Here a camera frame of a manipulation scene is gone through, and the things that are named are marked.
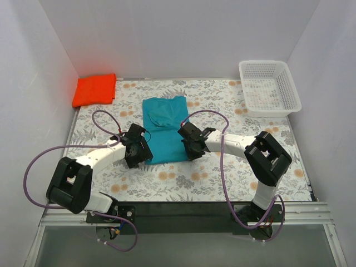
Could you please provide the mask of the teal t shirt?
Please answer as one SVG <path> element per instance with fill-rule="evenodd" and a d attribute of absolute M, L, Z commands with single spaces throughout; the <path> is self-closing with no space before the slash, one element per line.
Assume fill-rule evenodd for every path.
<path fill-rule="evenodd" d="M 142 116 L 148 146 L 153 154 L 146 164 L 166 164 L 187 161 L 180 123 L 189 115 L 184 96 L 174 98 L 148 98 L 142 102 Z"/>

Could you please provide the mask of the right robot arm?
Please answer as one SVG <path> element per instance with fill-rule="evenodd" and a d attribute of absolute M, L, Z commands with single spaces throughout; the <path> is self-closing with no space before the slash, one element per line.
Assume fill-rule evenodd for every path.
<path fill-rule="evenodd" d="M 206 128 L 203 131 L 178 130 L 189 160 L 202 157 L 207 152 L 219 152 L 247 160 L 258 186 L 253 197 L 252 216 L 264 221 L 272 214 L 270 203 L 276 195 L 282 176 L 292 163 L 291 156 L 268 132 L 256 136 L 221 133 Z"/>

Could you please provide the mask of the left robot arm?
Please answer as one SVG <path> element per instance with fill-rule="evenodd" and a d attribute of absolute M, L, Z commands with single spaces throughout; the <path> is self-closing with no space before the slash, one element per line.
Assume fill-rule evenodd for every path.
<path fill-rule="evenodd" d="M 60 159 L 46 197 L 74 214 L 99 212 L 105 222 L 111 223 L 118 217 L 118 208 L 113 205 L 112 197 L 92 189 L 92 179 L 116 161 L 124 160 L 132 169 L 152 159 L 153 154 L 145 139 L 127 142 L 108 140 L 103 147 L 86 155 Z"/>

